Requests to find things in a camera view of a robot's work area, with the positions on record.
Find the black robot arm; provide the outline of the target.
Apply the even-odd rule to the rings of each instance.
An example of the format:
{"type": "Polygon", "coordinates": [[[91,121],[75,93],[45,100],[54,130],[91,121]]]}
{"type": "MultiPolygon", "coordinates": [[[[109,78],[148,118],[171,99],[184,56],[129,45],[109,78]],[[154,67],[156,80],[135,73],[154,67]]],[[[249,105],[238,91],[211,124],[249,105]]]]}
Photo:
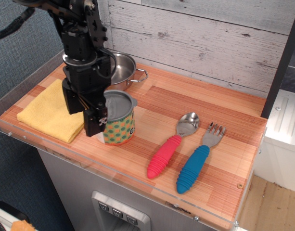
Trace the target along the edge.
{"type": "Polygon", "coordinates": [[[91,137],[105,130],[104,91],[111,85],[114,55],[103,44],[106,27],[95,0],[18,0],[18,4],[46,11],[54,20],[64,46],[66,75],[63,94],[70,114],[83,112],[84,129],[91,137]]]}

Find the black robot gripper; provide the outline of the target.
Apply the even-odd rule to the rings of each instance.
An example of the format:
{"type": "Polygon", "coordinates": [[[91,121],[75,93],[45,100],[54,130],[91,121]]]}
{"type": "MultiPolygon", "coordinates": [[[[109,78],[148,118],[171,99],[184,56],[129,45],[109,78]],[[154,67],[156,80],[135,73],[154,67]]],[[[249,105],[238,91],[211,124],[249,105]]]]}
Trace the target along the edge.
{"type": "Polygon", "coordinates": [[[64,55],[66,64],[62,89],[69,114],[83,112],[88,137],[105,130],[108,112],[104,90],[111,85],[111,57],[101,55],[88,60],[75,60],[64,55]]]}

